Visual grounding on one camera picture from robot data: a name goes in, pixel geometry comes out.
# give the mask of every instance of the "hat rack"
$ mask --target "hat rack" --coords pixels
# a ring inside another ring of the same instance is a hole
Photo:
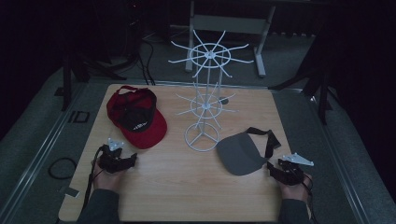
[[[253,63],[253,61],[243,61],[238,60],[232,57],[231,51],[235,49],[244,49],[248,46],[235,47],[227,49],[226,47],[220,44],[221,39],[225,35],[225,31],[222,33],[217,43],[204,43],[198,34],[193,31],[194,36],[198,39],[199,45],[188,48],[184,46],[180,46],[172,41],[172,44],[178,48],[187,49],[188,56],[186,59],[178,60],[178,61],[168,61],[169,63],[183,63],[186,61],[192,61],[193,64],[196,65],[195,74],[192,78],[195,78],[195,82],[193,82],[193,86],[195,88],[195,98],[189,99],[177,94],[178,97],[187,100],[190,102],[190,109],[178,113],[178,115],[193,113],[197,118],[197,122],[193,123],[190,127],[187,128],[184,136],[187,145],[196,151],[209,151],[213,149],[217,143],[219,142],[219,131],[218,128],[221,129],[221,126],[217,120],[217,116],[222,112],[237,112],[236,110],[230,110],[223,108],[223,105],[226,105],[228,99],[232,98],[235,94],[228,97],[220,97],[221,91],[221,82],[222,76],[225,74],[227,77],[232,77],[227,71],[224,69],[224,66],[230,61],[238,62],[238,63]],[[219,68],[219,80],[215,85],[210,83],[210,76],[212,75],[212,69]],[[203,70],[206,70],[207,79],[205,85],[205,93],[200,92],[199,88],[199,76],[202,74]],[[213,90],[209,92],[209,87],[214,86]],[[213,120],[215,125],[210,124],[208,121]],[[198,147],[200,145],[199,142],[203,141],[203,138],[206,138],[212,144],[209,147]]]

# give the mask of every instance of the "red baseball cap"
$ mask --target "red baseball cap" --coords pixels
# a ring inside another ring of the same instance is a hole
[[[146,149],[157,145],[167,131],[156,104],[157,96],[151,90],[122,86],[107,102],[107,115],[132,145]]]

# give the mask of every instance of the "wooden table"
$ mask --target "wooden table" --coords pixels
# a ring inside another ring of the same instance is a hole
[[[219,160],[216,149],[199,152],[185,142],[186,129],[197,122],[192,113],[177,115],[190,108],[190,102],[177,96],[195,97],[193,87],[137,86],[149,88],[158,97],[157,108],[168,124],[165,138],[150,149],[130,145],[106,115],[106,103],[120,85],[109,86],[91,134],[82,152],[70,188],[77,198],[65,196],[59,212],[63,221],[76,220],[84,201],[91,161],[107,138],[125,142],[122,157],[138,153],[136,166],[128,170],[120,190],[120,219],[123,221],[271,221],[277,220],[280,190],[266,168],[250,175],[231,175]],[[235,96],[218,117],[220,139],[248,127],[273,130],[281,147],[270,160],[276,163],[290,154],[272,93],[268,90],[222,88],[222,96]],[[266,136],[251,135],[264,155]]]

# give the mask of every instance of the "baseball cap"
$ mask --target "baseball cap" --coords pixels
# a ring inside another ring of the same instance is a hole
[[[268,134],[265,157],[262,157],[249,133]],[[243,133],[226,137],[216,145],[221,162],[233,175],[248,175],[261,169],[277,147],[280,147],[280,143],[271,130],[266,132],[252,127]]]
[[[107,102],[107,115],[132,145],[146,149],[157,145],[167,131],[156,104],[157,96],[151,90],[121,86]]]

